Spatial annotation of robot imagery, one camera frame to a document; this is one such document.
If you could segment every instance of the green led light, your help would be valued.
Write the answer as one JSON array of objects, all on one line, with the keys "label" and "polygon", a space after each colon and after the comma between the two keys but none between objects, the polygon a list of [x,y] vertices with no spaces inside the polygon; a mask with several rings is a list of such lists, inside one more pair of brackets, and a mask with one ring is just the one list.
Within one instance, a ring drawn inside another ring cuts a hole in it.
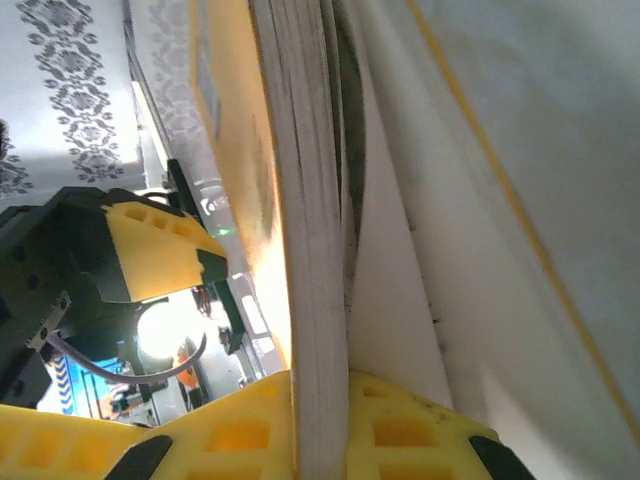
[{"label": "green led light", "polygon": [[214,235],[214,237],[224,237],[225,235],[230,235],[232,233],[235,233],[235,231],[236,231],[235,228],[221,228]]}]

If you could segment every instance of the yellow plastic bracket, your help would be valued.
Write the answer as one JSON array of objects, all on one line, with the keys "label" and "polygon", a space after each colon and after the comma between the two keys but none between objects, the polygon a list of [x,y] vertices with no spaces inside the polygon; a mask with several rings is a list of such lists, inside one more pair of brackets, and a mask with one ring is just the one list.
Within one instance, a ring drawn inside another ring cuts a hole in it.
[{"label": "yellow plastic bracket", "polygon": [[[267,377],[166,425],[0,407],[0,478],[101,479],[132,443],[169,435],[152,480],[294,480],[290,378]],[[497,434],[363,373],[350,378],[347,480],[491,480],[469,438]]]},{"label": "yellow plastic bracket", "polygon": [[199,251],[218,258],[218,276],[226,277],[225,251],[190,215],[180,217],[138,202],[104,209],[132,302],[203,283]]}]

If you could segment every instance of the cable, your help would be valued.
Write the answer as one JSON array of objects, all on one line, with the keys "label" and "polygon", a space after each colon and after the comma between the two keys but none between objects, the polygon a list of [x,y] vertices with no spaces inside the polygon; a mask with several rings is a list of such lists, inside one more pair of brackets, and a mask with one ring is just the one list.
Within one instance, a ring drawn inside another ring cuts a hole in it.
[{"label": "cable", "polygon": [[59,352],[69,355],[73,360],[75,360],[79,365],[83,366],[91,373],[95,373],[96,375],[101,376],[102,378],[106,378],[107,380],[111,380],[113,382],[125,383],[127,385],[138,385],[140,383],[161,383],[171,378],[179,373],[184,372],[188,368],[192,367],[198,359],[204,353],[205,348],[207,347],[207,335],[202,334],[202,340],[200,342],[200,346],[198,349],[187,358],[182,364],[177,367],[171,368],[169,370],[165,370],[164,372],[154,373],[151,375],[138,375],[138,376],[129,376],[129,375],[120,375],[117,373],[110,372],[98,365],[94,364],[91,360],[85,357],[82,353],[77,351],[67,342],[58,337],[57,334],[51,333],[47,337],[47,342],[49,342],[54,348],[56,348]]}]

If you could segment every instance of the wire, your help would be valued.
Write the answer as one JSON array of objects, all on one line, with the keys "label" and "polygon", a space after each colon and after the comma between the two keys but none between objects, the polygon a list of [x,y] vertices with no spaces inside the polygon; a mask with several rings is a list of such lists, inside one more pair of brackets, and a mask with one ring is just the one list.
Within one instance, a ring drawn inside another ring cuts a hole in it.
[{"label": "wire", "polygon": [[205,317],[211,318],[211,296],[207,287],[200,285],[191,289],[198,311]]},{"label": "wire", "polygon": [[200,342],[200,346],[198,349],[187,358],[182,364],[177,367],[171,368],[169,370],[165,370],[164,372],[154,373],[151,375],[138,375],[138,376],[130,376],[130,375],[120,375],[117,373],[110,372],[98,365],[94,364],[91,360],[85,357],[82,353],[77,351],[67,342],[62,340],[56,333],[51,333],[47,337],[47,342],[49,342],[54,348],[56,348],[59,352],[69,355],[73,360],[75,360],[79,365],[83,366],[91,373],[95,373],[96,375],[101,376],[102,378],[106,378],[107,380],[111,380],[117,383],[125,383],[127,385],[138,385],[141,383],[161,383],[165,380],[178,375],[179,373],[184,372],[185,370],[192,367],[198,359],[204,353],[205,348],[207,347],[207,335],[202,334],[202,340]]}]

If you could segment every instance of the yellow edge stripe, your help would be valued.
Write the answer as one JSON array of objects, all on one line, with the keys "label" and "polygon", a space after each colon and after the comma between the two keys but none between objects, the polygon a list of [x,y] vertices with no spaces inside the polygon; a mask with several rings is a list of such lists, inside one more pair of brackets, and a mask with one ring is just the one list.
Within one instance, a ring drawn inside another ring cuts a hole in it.
[{"label": "yellow edge stripe", "polygon": [[449,65],[449,62],[447,61],[447,57],[442,49],[442,46],[440,45],[440,42],[438,41],[433,31],[429,27],[429,24],[427,23],[426,18],[422,14],[420,7],[416,5],[416,2],[414,0],[406,0],[406,4],[409,10],[411,11],[411,13],[413,14],[415,21],[418,24],[418,27],[420,28],[420,32],[422,33],[429,49],[431,50],[431,53],[433,54],[438,66],[440,67],[440,70],[442,71],[442,74],[449,88],[451,89],[453,96],[457,100],[460,106],[460,109],[464,113],[467,121],[471,126],[471,129],[473,130],[474,134],[478,138],[480,145],[482,146],[482,149],[484,150],[484,153],[487,156],[487,159],[489,160],[489,164],[493,168],[495,175],[498,177],[498,180],[502,185],[505,196],[507,197],[507,201],[511,205],[513,213],[518,218],[520,225],[524,229],[525,234],[529,239],[529,243],[533,247],[533,250],[536,252],[538,258],[540,259],[540,263],[542,264],[543,270],[549,277],[549,280],[551,280],[551,283],[553,284],[556,290],[556,293],[560,297],[560,300],[562,301],[563,305],[567,310],[567,313],[569,314],[569,317],[571,318],[571,322],[573,323],[574,327],[578,331],[580,339],[582,340],[585,347],[589,351],[589,354],[591,355],[593,362],[596,364],[596,367],[600,372],[600,375],[602,376],[602,379],[605,385],[607,386],[607,389],[609,390],[609,393],[611,394],[613,401],[616,403],[616,405],[620,409],[622,416],[624,417],[627,425],[629,426],[629,429],[631,430],[633,437],[636,440],[636,443],[640,446],[640,429],[638,428],[638,424],[635,422],[633,418],[633,413],[631,412],[631,409],[625,402],[624,397],[620,393],[620,390],[616,385],[613,375],[611,374],[611,371],[607,367],[602,355],[598,351],[598,348],[596,347],[593,337],[589,333],[584,320],[582,319],[582,317],[580,316],[580,313],[578,312],[578,309],[576,308],[575,303],[571,299],[571,296],[567,292],[567,289],[564,286],[564,283],[560,279],[559,275],[556,273],[553,267],[553,264],[551,262],[551,259],[549,258],[549,254],[547,253],[547,250],[543,246],[542,241],[540,240],[540,238],[538,237],[538,234],[533,228],[533,223],[529,219],[529,216],[527,215],[522,203],[520,202],[518,195],[515,191],[515,188],[511,183],[511,179],[509,178],[509,176],[507,175],[507,172],[505,171],[504,167],[500,163],[500,160],[498,159],[498,156],[495,150],[493,149],[491,142],[489,141],[489,137],[487,136],[487,133],[484,131],[484,129],[482,128],[482,125],[478,121],[478,118],[473,113],[471,105],[469,104],[469,101],[467,100],[460,83],[458,82],[456,76],[454,75],[453,70]]}]

